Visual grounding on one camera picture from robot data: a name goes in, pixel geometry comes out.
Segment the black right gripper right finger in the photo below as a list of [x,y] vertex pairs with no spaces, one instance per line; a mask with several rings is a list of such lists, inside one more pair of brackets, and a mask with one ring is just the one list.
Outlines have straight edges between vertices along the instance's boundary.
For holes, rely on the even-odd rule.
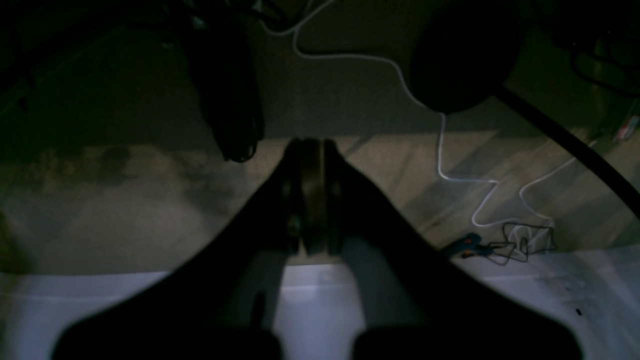
[[324,141],[326,246],[365,313],[355,360],[581,360],[566,326],[487,287],[433,248]]

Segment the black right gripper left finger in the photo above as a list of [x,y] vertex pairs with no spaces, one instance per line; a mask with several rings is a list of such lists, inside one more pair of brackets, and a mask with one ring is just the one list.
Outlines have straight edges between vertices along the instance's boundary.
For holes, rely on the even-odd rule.
[[281,360],[270,330],[290,233],[302,141],[208,246],[121,303],[68,326],[53,360]]

